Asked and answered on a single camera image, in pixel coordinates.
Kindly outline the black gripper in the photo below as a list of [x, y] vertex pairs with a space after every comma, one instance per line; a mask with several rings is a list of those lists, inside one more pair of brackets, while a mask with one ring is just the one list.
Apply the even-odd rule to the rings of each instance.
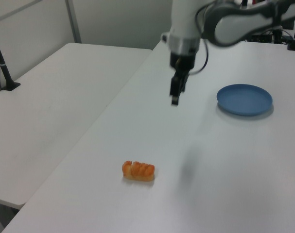
[[181, 92], [185, 92], [189, 71], [194, 68], [195, 55], [178, 55], [173, 52], [170, 54], [170, 66], [176, 71], [187, 71], [182, 74], [176, 72], [171, 79], [170, 96], [172, 105], [178, 105]]

